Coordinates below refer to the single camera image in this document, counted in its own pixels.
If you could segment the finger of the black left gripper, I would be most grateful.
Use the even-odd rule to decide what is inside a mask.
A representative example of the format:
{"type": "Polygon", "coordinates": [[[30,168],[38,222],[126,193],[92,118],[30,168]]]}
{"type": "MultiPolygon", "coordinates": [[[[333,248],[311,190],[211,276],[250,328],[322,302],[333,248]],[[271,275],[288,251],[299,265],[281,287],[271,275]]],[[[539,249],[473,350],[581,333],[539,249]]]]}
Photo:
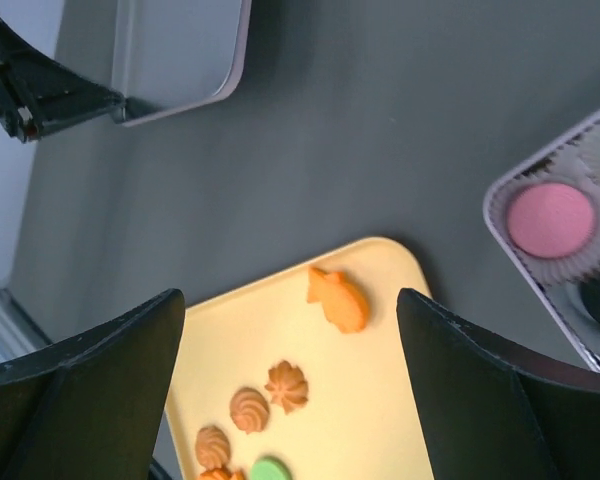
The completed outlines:
{"type": "Polygon", "coordinates": [[[38,141],[124,106],[124,95],[47,57],[0,17],[0,124],[9,137],[38,141]]]}

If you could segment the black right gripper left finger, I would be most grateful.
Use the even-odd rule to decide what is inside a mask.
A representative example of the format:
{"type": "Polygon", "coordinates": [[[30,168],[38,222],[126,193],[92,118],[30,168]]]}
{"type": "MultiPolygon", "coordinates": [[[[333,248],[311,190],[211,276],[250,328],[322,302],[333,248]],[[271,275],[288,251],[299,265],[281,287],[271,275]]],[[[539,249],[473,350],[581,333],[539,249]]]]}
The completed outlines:
{"type": "Polygon", "coordinates": [[[165,479],[153,452],[183,332],[168,289],[0,363],[0,479],[165,479]]]}

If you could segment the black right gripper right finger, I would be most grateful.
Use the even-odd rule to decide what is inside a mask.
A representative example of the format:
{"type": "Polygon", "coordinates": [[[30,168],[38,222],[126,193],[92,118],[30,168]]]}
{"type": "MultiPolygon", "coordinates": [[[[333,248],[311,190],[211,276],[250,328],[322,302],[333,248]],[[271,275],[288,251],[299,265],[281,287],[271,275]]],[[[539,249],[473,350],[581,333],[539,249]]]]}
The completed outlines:
{"type": "Polygon", "coordinates": [[[437,479],[600,479],[600,374],[475,325],[411,288],[397,321],[437,479]]]}

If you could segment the silver tin lid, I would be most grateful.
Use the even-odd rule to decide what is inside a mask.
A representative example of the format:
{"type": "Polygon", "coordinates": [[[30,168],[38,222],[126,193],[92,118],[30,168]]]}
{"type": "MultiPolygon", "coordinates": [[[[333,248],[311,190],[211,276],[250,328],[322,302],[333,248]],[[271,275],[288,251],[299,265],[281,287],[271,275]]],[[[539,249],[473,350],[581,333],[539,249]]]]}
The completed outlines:
{"type": "Polygon", "coordinates": [[[227,98],[243,73],[250,0],[119,1],[113,118],[135,126],[227,98]]]}

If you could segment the pink sandwich cookie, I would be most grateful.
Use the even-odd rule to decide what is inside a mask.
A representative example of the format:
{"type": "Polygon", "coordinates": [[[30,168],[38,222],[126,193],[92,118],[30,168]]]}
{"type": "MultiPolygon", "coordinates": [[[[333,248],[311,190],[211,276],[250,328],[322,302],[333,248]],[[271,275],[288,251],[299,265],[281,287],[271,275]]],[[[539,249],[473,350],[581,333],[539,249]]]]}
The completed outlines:
{"type": "Polygon", "coordinates": [[[587,195],[567,184],[543,183],[522,190],[506,212],[509,237],[536,258],[558,259],[580,251],[597,225],[587,195]]]}

